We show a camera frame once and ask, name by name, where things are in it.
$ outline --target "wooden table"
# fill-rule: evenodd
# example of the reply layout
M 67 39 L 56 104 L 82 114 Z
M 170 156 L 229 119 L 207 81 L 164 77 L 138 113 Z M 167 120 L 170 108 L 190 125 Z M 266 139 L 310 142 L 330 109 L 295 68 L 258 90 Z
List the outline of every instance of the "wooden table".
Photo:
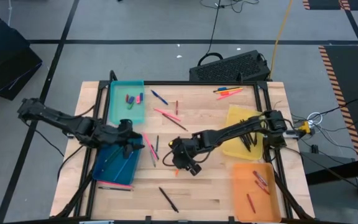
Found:
M 98 82 L 83 82 L 81 87 L 76 114 L 80 114 L 90 108 L 96 99 Z M 220 129 L 226 121 L 229 105 L 242 105 L 245 108 L 256 110 L 253 88 L 244 87 L 244 91 L 230 96 L 224 100 L 216 100 L 216 94 L 212 94 L 218 86 L 190 86 L 190 85 L 153 85 L 152 89 L 163 96 L 169 105 L 164 105 L 150 91 L 150 86 L 145 86 L 145 124 L 135 126 L 138 133 L 147 133 L 149 139 L 155 142 L 156 136 L 160 136 L 159 154 L 163 157 L 170 148 L 168 142 L 181 136 L 190 137 L 205 129 Z M 280 110 L 286 119 L 291 120 L 287 96 L 283 83 L 268 83 L 270 101 L 272 107 Z M 102 97 L 102 108 L 106 93 Z M 186 127 L 186 132 L 165 119 L 153 108 L 161 108 L 174 113 L 176 100 L 179 101 L 179 117 L 181 124 Z M 295 140 L 287 139 L 288 147 L 299 150 Z M 76 139 L 68 141 L 65 158 L 67 158 L 79 146 Z M 289 150 L 281 150 L 283 168 L 289 191 L 296 201 L 304 208 L 305 212 L 314 216 L 313 207 L 306 183 L 305 173 L 301 157 Z M 73 157 L 62 169 L 58 181 L 51 215 L 56 215 L 71 199 L 78 188 L 85 150 Z M 231 186 L 231 167 L 237 162 L 251 162 L 235 157 L 225 156 L 219 148 L 215 149 L 209 159 L 202 163 L 203 170 L 195 177 L 187 171 L 179 171 L 174 175 L 174 167 L 166 167 L 162 160 L 157 162 L 154 168 L 150 159 L 149 150 L 142 150 L 135 179 L 133 192 L 121 192 L 116 190 L 96 189 L 94 195 L 92 219 L 113 220 L 144 220 L 145 216 L 152 216 L 153 220 L 211 220 L 227 221 L 229 216 L 234 216 Z M 162 196 L 158 187 L 162 187 L 168 196 L 174 201 L 180 210 L 176 213 Z M 285 217 L 282 195 L 277 188 L 278 199 L 282 217 Z M 85 214 L 88 190 L 84 193 L 81 214 Z

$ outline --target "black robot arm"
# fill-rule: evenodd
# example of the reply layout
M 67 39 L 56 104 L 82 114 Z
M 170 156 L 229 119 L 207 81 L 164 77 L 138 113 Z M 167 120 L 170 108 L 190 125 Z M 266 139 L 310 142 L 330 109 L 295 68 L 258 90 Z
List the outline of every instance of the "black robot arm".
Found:
M 64 134 L 74 135 L 80 144 L 86 147 L 99 148 L 104 144 L 119 144 L 124 147 L 124 157 L 128 157 L 133 150 L 144 147 L 128 142 L 128 139 L 141 138 L 140 134 L 133 132 L 132 121 L 129 119 L 121 120 L 120 125 L 115 128 L 97 119 L 71 116 L 48 108 L 36 98 L 23 99 L 17 112 L 24 122 L 44 121 L 61 129 Z
M 220 130 L 205 130 L 193 133 L 191 139 L 176 138 L 169 143 L 173 154 L 173 165 L 178 169 L 186 169 L 197 175 L 204 161 L 195 161 L 198 154 L 210 153 L 224 141 L 249 133 L 266 135 L 266 144 L 273 147 L 286 146 L 283 133 L 287 130 L 285 120 L 280 111 L 265 111 L 260 116 L 253 116 L 246 121 Z

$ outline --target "blue tray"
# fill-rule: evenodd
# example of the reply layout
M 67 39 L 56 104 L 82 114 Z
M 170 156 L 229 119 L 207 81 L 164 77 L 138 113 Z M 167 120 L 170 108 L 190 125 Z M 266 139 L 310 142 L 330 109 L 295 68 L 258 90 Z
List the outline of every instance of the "blue tray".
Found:
M 119 124 L 121 119 L 130 119 L 133 124 L 144 123 L 145 114 L 145 94 L 143 80 L 137 81 L 114 81 L 110 85 L 110 109 L 109 118 L 113 124 Z M 143 93 L 143 101 L 136 103 L 136 96 Z M 127 109 L 128 103 L 125 101 L 126 95 L 135 98 L 132 109 Z
M 143 139 L 130 139 L 129 142 L 133 142 L 134 144 L 143 144 Z M 118 156 L 111 161 L 108 166 L 105 166 L 105 160 L 116 150 L 120 150 Z M 131 185 L 134 180 L 141 149 L 134 151 L 128 159 L 124 159 L 121 150 L 122 149 L 120 149 L 120 146 L 118 145 L 104 146 L 100 149 L 93 171 L 93 179 Z

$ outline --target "translucent plastic tray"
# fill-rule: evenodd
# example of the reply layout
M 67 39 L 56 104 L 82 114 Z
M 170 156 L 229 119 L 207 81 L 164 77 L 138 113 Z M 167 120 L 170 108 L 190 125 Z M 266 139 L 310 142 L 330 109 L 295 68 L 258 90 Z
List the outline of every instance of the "translucent plastic tray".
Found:
M 137 81 L 114 81 L 111 83 L 109 119 L 113 124 L 119 124 L 121 119 L 130 119 L 133 124 L 144 123 L 145 94 L 143 80 Z M 143 101 L 136 103 L 136 96 L 143 93 Z M 129 110 L 125 101 L 126 95 L 133 96 L 135 103 Z

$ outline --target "cable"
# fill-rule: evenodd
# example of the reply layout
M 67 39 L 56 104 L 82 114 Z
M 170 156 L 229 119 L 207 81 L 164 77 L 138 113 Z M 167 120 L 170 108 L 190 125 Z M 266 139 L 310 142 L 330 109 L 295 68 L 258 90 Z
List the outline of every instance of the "cable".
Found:
M 347 106 L 347 105 L 349 105 L 349 104 L 351 104 L 351 103 L 353 103 L 353 102 L 356 102 L 356 101 L 358 101 L 358 98 L 356 98 L 356 99 L 354 99 L 354 100 L 351 100 L 351 101 L 348 101 L 348 102 L 346 102 L 345 104 L 343 104 L 343 105 L 341 105 L 341 106 L 337 106 L 337 107 L 335 107 L 335 108 L 333 108 L 333 109 L 330 109 L 330 110 L 327 110 L 327 111 L 324 111 L 324 112 L 321 112 L 321 113 L 318 113 L 318 114 L 316 114 L 316 116 L 314 116 L 314 117 L 312 117 L 312 118 L 310 118 L 310 119 L 303 119 L 303 120 L 298 120 L 298 121 L 311 121 L 311 120 L 313 120 L 313 119 L 315 119 L 317 116 L 320 116 L 320 115 L 326 115 L 326 114 L 328 114 L 328 113 L 330 113 L 330 112 L 332 112 L 332 111 L 334 111 L 334 110 L 338 110 L 338 109 L 340 109 L 340 108 L 343 108 L 343 107 L 345 107 L 345 106 Z M 301 116 L 297 116 L 297 115 L 294 115 L 294 114 L 292 114 L 291 113 L 291 115 L 292 116 L 295 116 L 295 117 L 298 117 L 298 118 L 302 118 Z
M 216 16 L 215 16 L 215 22 L 214 22 L 214 29 L 212 30 L 212 36 L 211 36 L 211 40 L 209 41 L 209 48 L 208 51 L 205 53 L 205 55 L 207 55 L 209 53 L 209 51 L 211 50 L 211 46 L 212 46 L 212 40 L 214 39 L 214 33 L 215 33 L 215 27 L 216 27 L 216 21 L 218 20 L 218 13 L 219 13 L 219 8 L 218 7 L 216 9 Z
M 30 128 L 30 125 L 28 125 L 26 122 L 24 122 L 23 121 L 23 123 L 27 126 L 27 127 L 29 127 Z M 41 132 L 39 132 L 37 129 L 35 129 L 34 128 L 34 131 L 36 132 L 36 133 L 38 133 L 39 135 L 41 135 L 41 137 L 48 143 L 48 144 L 50 144 L 52 147 L 54 147 L 59 153 L 60 153 L 60 155 L 62 155 L 63 157 L 65 157 L 65 155 L 61 152 L 61 150 L 58 148 L 58 147 L 56 147 L 54 144 L 52 144 L 43 134 L 41 134 Z
M 355 121 L 355 122 L 353 122 L 351 125 L 349 125 L 349 126 L 346 126 L 346 127 L 344 127 L 344 128 L 338 128 L 338 129 L 335 129 L 335 130 L 329 130 L 329 129 L 325 129 L 325 128 L 322 128 L 323 130 L 325 130 L 325 131 L 329 131 L 329 132 L 336 132 L 336 131 L 339 131 L 339 130 L 342 130 L 342 129 L 347 129 L 347 128 L 350 128 L 351 126 L 354 126 L 355 124 L 357 124 L 358 123 L 358 120 L 357 121 Z
M 72 117 L 64 117 L 64 116 L 59 116 L 59 118 L 61 119 L 76 119 L 76 118 L 79 118 L 80 116 L 84 116 L 86 115 L 87 113 L 89 113 L 92 109 L 94 108 L 94 105 L 92 105 L 89 109 L 87 109 L 85 112 L 79 114 L 79 115 L 75 115 L 75 116 L 72 116 Z
M 307 146 L 311 147 L 311 145 L 309 145 L 305 140 L 303 140 L 303 139 L 300 139 L 300 140 L 303 141 L 303 143 L 305 143 Z M 337 161 L 336 159 L 332 158 L 331 156 L 325 154 L 325 153 L 322 152 L 322 151 L 319 151 L 319 152 L 321 152 L 323 155 L 325 155 L 325 156 L 327 156 L 328 158 L 330 158 L 332 161 L 338 162 L 338 163 L 340 163 L 340 164 L 344 164 L 343 162 Z
M 236 11 L 233 7 L 233 5 L 237 4 L 241 2 L 241 9 L 240 11 Z M 258 4 L 259 3 L 259 0 L 256 0 L 255 2 L 249 2 L 249 1 L 245 1 L 245 0 L 230 0 L 230 5 L 227 5 L 227 6 L 231 6 L 231 9 L 235 12 L 235 13 L 241 13 L 242 12 L 242 6 L 244 5 L 244 3 L 248 3 L 248 4 Z
M 59 170 L 58 170 L 58 172 L 57 172 L 57 180 L 59 180 L 60 171 L 62 171 L 62 168 L 63 168 L 63 166 L 65 165 L 65 163 L 66 163 L 71 157 L 73 157 L 77 152 L 79 152 L 80 149 L 82 149 L 82 147 L 84 147 L 84 146 L 80 146 L 80 147 L 79 147 L 77 150 L 75 150 L 71 155 L 69 155 L 66 160 L 63 161 L 63 163 L 60 165 Z
M 324 138 L 327 139 L 327 141 L 329 141 L 329 142 L 330 142 L 331 144 L 333 144 L 334 146 L 345 147 L 345 148 L 348 148 L 348 149 L 352 149 L 355 153 L 358 154 L 358 152 L 357 152 L 355 149 L 353 149 L 352 147 L 349 147 L 349 146 L 341 146 L 341 145 L 339 145 L 339 144 L 335 144 L 335 143 L 333 143 L 331 140 L 329 140 L 329 139 L 327 138 L 327 136 L 326 136 L 323 132 L 321 132 L 321 134 L 324 136 Z
M 353 184 L 351 181 L 349 181 L 349 180 L 347 180 L 346 178 L 344 178 L 344 177 L 340 176 L 339 174 L 335 173 L 335 172 L 332 171 L 330 168 L 321 165 L 320 163 L 314 161 L 313 159 L 311 159 L 310 157 L 306 156 L 306 155 L 303 154 L 303 153 L 300 153 L 300 152 L 298 152 L 298 151 L 296 151 L 296 150 L 294 150 L 294 149 L 290 149 L 289 147 L 285 147 L 285 148 L 286 148 L 286 149 L 289 149 L 289 150 L 291 150 L 291 151 L 293 151 L 293 152 L 298 153 L 301 157 L 306 157 L 306 158 L 309 159 L 311 162 L 313 162 L 313 163 L 315 163 L 316 165 L 318 165 L 318 166 L 320 166 L 320 167 L 326 169 L 328 172 L 330 172 L 332 175 L 336 176 L 338 179 L 341 179 L 341 180 L 343 180 L 343 181 L 346 181 L 347 183 L 353 185 L 355 188 L 358 189 L 358 186 L 357 186 L 356 184 Z
M 173 149 L 170 151 L 170 152 L 168 152 L 165 156 L 164 156 L 164 158 L 162 159 L 162 164 L 163 165 L 165 165 L 165 166 L 170 166 L 170 167 L 174 167 L 175 165 L 173 165 L 173 164 L 166 164 L 165 163 L 165 159 L 169 156 L 169 154 L 171 154 L 171 153 L 173 153 Z
M 11 17 L 12 17 L 12 2 L 11 0 L 8 0 L 8 3 L 9 3 L 9 7 L 8 7 L 8 10 L 9 10 L 9 15 L 8 15 L 8 19 L 7 19 L 7 26 L 11 26 Z
M 281 36 L 281 33 L 284 30 L 284 26 L 285 26 L 285 23 L 287 21 L 287 17 L 289 15 L 290 11 L 291 11 L 292 2 L 293 2 L 293 0 L 290 0 L 290 3 L 288 3 L 287 10 L 285 11 L 284 20 L 283 20 L 283 22 L 281 24 L 280 31 L 278 32 L 276 42 L 274 43 L 273 56 L 272 56 L 272 65 L 270 66 L 270 74 L 268 75 L 269 79 L 272 79 L 272 76 L 273 76 L 274 62 L 275 62 L 274 60 L 275 60 L 275 56 L 276 56 L 278 41 L 280 40 L 280 36 Z
M 320 120 L 317 123 L 315 123 L 312 119 L 310 119 L 310 116 L 312 116 L 314 114 L 316 114 L 317 116 L 320 116 Z M 323 115 L 321 115 L 319 112 L 313 112 L 313 113 L 309 114 L 309 116 L 306 119 L 309 122 L 309 126 L 313 127 L 313 126 L 319 125 L 319 124 L 321 124 L 321 122 L 323 122 Z
M 219 5 L 219 4 L 214 3 L 214 4 L 215 4 L 215 7 L 214 7 L 214 6 L 207 6 L 207 5 L 203 4 L 203 1 L 204 1 L 204 0 L 200 0 L 200 4 L 201 4 L 202 6 L 204 6 L 204 7 L 208 7 L 208 8 L 211 8 L 211 9 L 217 9 L 217 8 L 220 7 L 220 8 L 222 8 L 222 9 L 224 9 L 224 8 L 226 8 L 226 7 L 228 7 L 228 6 L 231 6 L 232 10 L 233 10 L 234 12 L 236 12 L 236 13 L 240 13 L 240 12 L 242 11 L 242 5 L 243 5 L 244 3 L 249 3 L 249 4 L 258 4 L 258 3 L 259 3 L 259 0 L 255 0 L 254 2 L 250 2 L 250 1 L 246 1 L 246 0 L 231 0 L 231 3 L 230 3 L 230 4 L 227 4 L 227 5 Z M 235 4 L 239 3 L 239 2 L 242 3 L 242 4 L 241 4 L 241 10 L 240 10 L 239 12 L 237 12 L 236 10 L 234 10 L 233 5 L 235 5 Z

